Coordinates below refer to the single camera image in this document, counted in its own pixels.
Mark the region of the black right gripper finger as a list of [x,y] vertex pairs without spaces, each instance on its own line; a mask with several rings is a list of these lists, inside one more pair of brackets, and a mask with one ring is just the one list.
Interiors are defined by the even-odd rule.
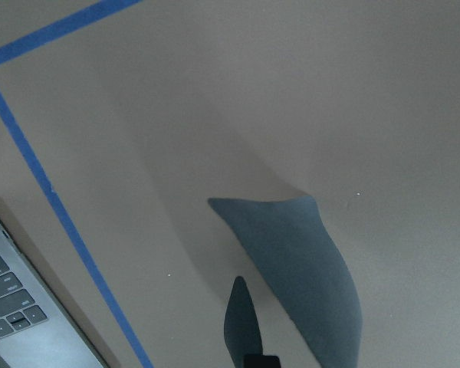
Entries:
[[224,319],[224,341],[234,367],[280,367],[278,356],[265,355],[255,307],[242,276],[235,278]]

